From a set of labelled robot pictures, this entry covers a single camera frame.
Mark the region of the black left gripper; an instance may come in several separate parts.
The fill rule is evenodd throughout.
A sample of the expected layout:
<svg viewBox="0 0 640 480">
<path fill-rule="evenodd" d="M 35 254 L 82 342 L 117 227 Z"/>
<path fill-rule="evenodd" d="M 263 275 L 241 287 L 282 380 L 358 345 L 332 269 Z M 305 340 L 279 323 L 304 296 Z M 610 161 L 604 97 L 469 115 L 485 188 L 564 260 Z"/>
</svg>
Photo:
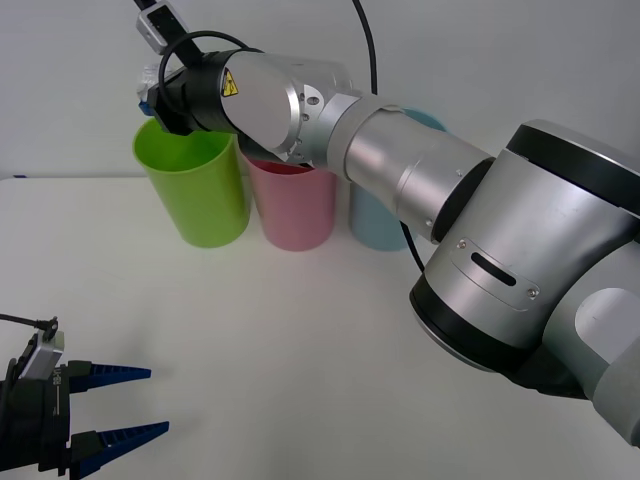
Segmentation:
<svg viewBox="0 0 640 480">
<path fill-rule="evenodd" d="M 86 478 L 106 464 L 169 431 L 169 422 L 106 431 L 87 431 L 70 437 L 71 394 L 148 379 L 151 370 L 121 365 L 69 361 L 46 380 L 19 379 L 11 364 L 1 382 L 1 470 L 37 466 L 70 478 Z"/>
</svg>

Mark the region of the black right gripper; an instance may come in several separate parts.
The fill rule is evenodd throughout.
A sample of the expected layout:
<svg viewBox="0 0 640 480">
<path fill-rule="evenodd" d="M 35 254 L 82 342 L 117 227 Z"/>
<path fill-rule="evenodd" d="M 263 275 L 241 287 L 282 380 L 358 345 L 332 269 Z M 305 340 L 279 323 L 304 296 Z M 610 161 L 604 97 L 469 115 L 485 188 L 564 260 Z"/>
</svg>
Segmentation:
<svg viewBox="0 0 640 480">
<path fill-rule="evenodd" d="M 185 74 L 182 71 L 171 73 L 165 77 L 165 96 L 161 95 L 160 88 L 154 84 L 147 92 L 147 102 L 140 100 L 138 103 L 144 115 L 150 115 L 152 111 L 163 131 L 179 136 L 188 136 L 193 132 L 191 119 L 185 113 L 184 83 Z"/>
</svg>

